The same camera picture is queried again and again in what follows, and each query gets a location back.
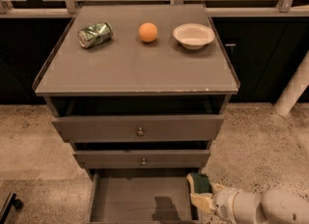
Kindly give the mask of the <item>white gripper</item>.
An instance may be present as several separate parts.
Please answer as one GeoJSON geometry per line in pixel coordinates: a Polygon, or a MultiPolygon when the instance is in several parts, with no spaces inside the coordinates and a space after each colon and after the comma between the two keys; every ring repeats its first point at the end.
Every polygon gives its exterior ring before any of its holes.
{"type": "Polygon", "coordinates": [[[205,213],[212,213],[216,210],[218,217],[231,224],[239,224],[234,212],[234,202],[240,189],[226,187],[222,184],[212,182],[211,193],[191,193],[190,199],[193,206],[205,213]]]}

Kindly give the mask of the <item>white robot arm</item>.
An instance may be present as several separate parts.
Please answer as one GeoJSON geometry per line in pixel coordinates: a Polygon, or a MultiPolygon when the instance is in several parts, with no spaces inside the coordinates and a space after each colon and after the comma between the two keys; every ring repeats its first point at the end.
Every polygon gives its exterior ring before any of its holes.
{"type": "Polygon", "coordinates": [[[190,200],[228,224],[309,224],[308,60],[274,105],[228,110],[211,163],[187,176],[190,200]]]}

